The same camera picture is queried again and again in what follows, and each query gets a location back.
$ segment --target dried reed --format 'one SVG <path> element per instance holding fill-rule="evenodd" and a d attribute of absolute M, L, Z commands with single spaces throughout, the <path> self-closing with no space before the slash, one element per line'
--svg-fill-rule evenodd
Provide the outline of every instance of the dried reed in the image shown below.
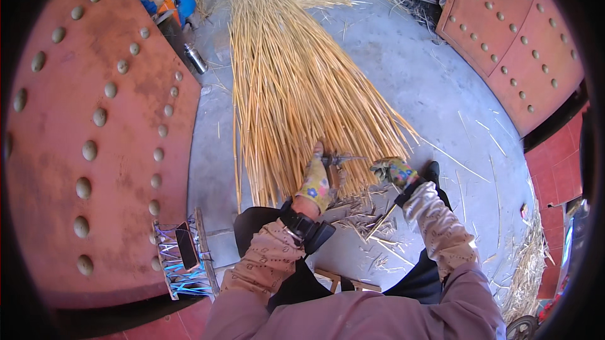
<path fill-rule="evenodd" d="M 418 134 L 294 0 L 232 0 L 229 31 L 238 160 L 246 165 L 254 205 L 275 206 L 296 193 L 318 139 L 327 153 L 369 161 L 408 157 L 399 126 L 414 139 Z M 361 160 L 344 164 L 341 197 L 376 183 L 368 167 Z"/>

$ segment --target pink sleeve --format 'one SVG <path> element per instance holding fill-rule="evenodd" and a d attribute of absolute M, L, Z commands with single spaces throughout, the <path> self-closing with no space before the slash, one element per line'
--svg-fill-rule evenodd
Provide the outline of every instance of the pink sleeve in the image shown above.
<path fill-rule="evenodd" d="M 221 295 L 236 289 L 251 291 L 266 306 L 271 293 L 294 273 L 295 261 L 303 256 L 304 249 L 294 244 L 281 220 L 268 223 L 254 234 L 241 261 L 225 272 Z"/>

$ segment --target work glove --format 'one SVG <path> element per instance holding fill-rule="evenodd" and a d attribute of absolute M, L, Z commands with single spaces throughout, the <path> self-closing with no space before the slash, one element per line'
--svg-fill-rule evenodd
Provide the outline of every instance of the work glove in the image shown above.
<path fill-rule="evenodd" d="M 413 170 L 400 157 L 385 157 L 375 161 L 370 167 L 374 176 L 382 182 L 395 184 L 402 191 L 418 179 L 418 171 Z"/>
<path fill-rule="evenodd" d="M 317 204 L 320 208 L 320 214 L 326 211 L 326 208 L 335 196 L 335 192 L 330 189 L 326 168 L 321 161 L 324 154 L 324 144 L 317 142 L 313 148 L 313 156 L 307 164 L 304 174 L 304 182 L 296 196 L 306 197 Z"/>

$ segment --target wheel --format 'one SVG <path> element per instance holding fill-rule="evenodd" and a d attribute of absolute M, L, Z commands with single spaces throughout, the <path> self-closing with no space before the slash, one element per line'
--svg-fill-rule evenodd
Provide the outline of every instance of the wheel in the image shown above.
<path fill-rule="evenodd" d="M 538 320 L 531 315 L 525 315 L 513 321 L 506 328 L 506 340 L 531 340 L 536 329 Z"/>

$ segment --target red tile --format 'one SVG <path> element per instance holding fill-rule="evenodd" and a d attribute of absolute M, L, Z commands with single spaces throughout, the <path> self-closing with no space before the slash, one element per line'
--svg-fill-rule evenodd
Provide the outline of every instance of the red tile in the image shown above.
<path fill-rule="evenodd" d="M 96 337 L 97 340 L 128 340 L 124 332 L 112 333 L 111 335 Z"/>
<path fill-rule="evenodd" d="M 171 339 L 190 340 L 177 313 L 124 331 L 128 340 Z"/>
<path fill-rule="evenodd" d="M 571 168 L 573 196 L 579 197 L 582 194 L 582 178 L 579 172 L 579 151 L 575 151 L 568 157 L 568 161 L 569 167 Z"/>
<path fill-rule="evenodd" d="M 538 187 L 538 180 L 536 179 L 535 176 L 532 176 L 531 182 L 533 184 L 533 191 L 535 192 L 535 198 L 537 198 L 538 202 L 540 202 L 540 188 Z"/>
<path fill-rule="evenodd" d="M 561 273 L 561 267 L 551 266 L 551 267 L 545 268 L 544 272 L 542 272 L 542 282 L 540 284 L 541 285 L 558 284 L 560 273 Z"/>
<path fill-rule="evenodd" d="M 545 231 L 563 227 L 563 206 L 541 209 L 540 217 Z"/>
<path fill-rule="evenodd" d="M 563 247 L 563 227 L 544 230 L 544 236 L 548 242 L 548 248 Z"/>
<path fill-rule="evenodd" d="M 185 330 L 191 339 L 202 338 L 211 306 L 212 301 L 209 298 L 204 298 L 178 312 Z"/>
<path fill-rule="evenodd" d="M 544 145 L 548 150 L 551 166 L 563 161 L 576 151 L 571 133 L 566 125 L 546 139 Z"/>
<path fill-rule="evenodd" d="M 571 138 L 573 140 L 573 146 L 576 149 L 579 149 L 579 133 L 582 129 L 582 121 L 582 112 L 580 111 L 567 123 L 569 132 L 571 133 Z"/>
<path fill-rule="evenodd" d="M 555 177 L 552 174 L 552 170 L 538 173 L 535 178 L 540 187 L 540 210 L 547 208 L 548 204 L 552 204 L 553 206 L 558 205 Z"/>
<path fill-rule="evenodd" d="M 559 203 L 571 201 L 575 195 L 573 193 L 573 172 L 569 165 L 569 157 L 563 162 L 555 164 L 552 167 L 552 174 L 555 177 L 556 196 Z"/>
<path fill-rule="evenodd" d="M 547 257 L 546 258 L 546 267 L 553 267 L 553 266 L 557 266 L 560 267 L 561 266 L 561 260 L 563 259 L 563 247 L 559 247 L 559 248 L 550 248 L 549 249 L 550 252 L 550 256 L 552 257 L 553 261 L 555 262 L 555 265 L 552 264 L 552 262 L 550 261 L 550 259 Z"/>
<path fill-rule="evenodd" d="M 527 168 L 530 176 L 536 176 L 538 173 L 548 170 L 552 165 L 548 157 L 548 150 L 544 143 L 525 154 Z"/>
<path fill-rule="evenodd" d="M 553 299 L 555 297 L 556 284 L 540 285 L 538 299 Z"/>

